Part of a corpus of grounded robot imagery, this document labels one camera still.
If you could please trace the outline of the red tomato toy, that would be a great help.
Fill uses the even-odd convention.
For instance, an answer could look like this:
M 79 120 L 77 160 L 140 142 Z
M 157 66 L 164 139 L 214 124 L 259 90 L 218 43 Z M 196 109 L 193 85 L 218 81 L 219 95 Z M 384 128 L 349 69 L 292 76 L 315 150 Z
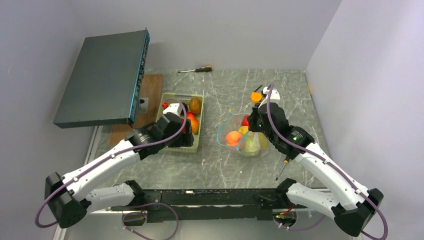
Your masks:
M 248 115 L 244 116 L 243 120 L 241 121 L 242 127 L 249 127 L 250 124 L 249 124 L 249 121 L 248 121 L 248 117 L 249 117 Z

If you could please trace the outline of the yellow lemon toy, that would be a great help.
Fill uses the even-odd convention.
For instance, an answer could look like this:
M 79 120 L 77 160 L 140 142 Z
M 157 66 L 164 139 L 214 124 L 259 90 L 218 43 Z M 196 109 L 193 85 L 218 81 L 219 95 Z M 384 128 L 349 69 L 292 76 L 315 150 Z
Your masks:
M 245 136 L 246 134 L 248 134 L 248 133 L 249 133 L 249 127 L 248 127 L 248 126 L 241 126 L 241 127 L 238 129 L 238 132 L 239 132 L 242 136 Z

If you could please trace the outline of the yellow pepper slice toy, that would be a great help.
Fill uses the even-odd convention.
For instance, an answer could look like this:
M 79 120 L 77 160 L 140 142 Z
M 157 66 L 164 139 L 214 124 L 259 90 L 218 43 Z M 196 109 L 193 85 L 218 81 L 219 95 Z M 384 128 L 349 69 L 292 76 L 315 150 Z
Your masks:
M 260 150 L 261 151 L 266 150 L 267 147 L 268 147 L 268 139 L 266 138 L 266 136 L 262 132 L 258 133 L 258 140 L 259 140 L 259 144 L 260 144 Z

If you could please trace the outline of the clear zip top bag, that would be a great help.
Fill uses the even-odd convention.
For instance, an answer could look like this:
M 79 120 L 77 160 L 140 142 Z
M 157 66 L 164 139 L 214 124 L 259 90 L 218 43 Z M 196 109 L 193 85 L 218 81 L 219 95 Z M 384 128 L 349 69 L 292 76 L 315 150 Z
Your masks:
M 264 157 L 269 154 L 269 142 L 261 132 L 249 130 L 247 113 L 229 110 L 218 129 L 217 143 L 244 157 Z

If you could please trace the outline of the peach toy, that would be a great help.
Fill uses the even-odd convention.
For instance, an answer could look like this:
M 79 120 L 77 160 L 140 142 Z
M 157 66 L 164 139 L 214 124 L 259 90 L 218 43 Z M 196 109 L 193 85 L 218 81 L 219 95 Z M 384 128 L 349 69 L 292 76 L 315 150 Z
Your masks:
M 243 136 L 238 131 L 231 131 L 225 136 L 225 143 L 227 146 L 237 147 L 242 138 Z

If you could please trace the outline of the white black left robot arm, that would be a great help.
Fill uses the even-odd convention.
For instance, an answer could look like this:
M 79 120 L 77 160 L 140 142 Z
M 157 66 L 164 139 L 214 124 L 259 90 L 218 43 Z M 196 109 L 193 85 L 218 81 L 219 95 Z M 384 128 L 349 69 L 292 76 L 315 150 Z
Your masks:
M 83 167 L 60 175 L 46 177 L 44 205 L 62 229 L 81 221 L 87 214 L 108 207 L 139 209 L 144 192 L 134 180 L 115 187 L 98 188 L 103 180 L 123 168 L 157 154 L 166 147 L 192 146 L 191 120 L 174 112 L 163 114 L 157 121 L 135 128 L 111 150 Z

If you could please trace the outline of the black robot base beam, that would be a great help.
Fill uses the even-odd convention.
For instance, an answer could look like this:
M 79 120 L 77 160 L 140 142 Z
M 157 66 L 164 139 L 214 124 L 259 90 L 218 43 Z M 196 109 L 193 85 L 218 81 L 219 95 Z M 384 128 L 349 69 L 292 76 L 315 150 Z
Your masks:
M 113 212 L 142 211 L 148 223 L 185 220 L 271 221 L 294 206 L 274 188 L 146 189 L 140 206 L 113 206 Z

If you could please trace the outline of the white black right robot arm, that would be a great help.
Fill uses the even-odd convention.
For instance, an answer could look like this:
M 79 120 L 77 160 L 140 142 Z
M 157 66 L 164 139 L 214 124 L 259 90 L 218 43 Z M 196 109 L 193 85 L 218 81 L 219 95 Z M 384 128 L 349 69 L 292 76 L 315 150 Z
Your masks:
M 379 209 L 384 194 L 378 188 L 367 188 L 340 169 L 306 130 L 289 124 L 277 103 L 256 103 L 247 121 L 250 131 L 264 134 L 280 153 L 308 169 L 329 191 L 324 193 L 286 178 L 275 190 L 280 207 L 294 204 L 311 208 L 333 219 L 346 234 L 363 234 L 372 240 L 375 237 L 364 229 L 378 214 L 383 223 L 381 239 L 388 237 L 388 223 Z

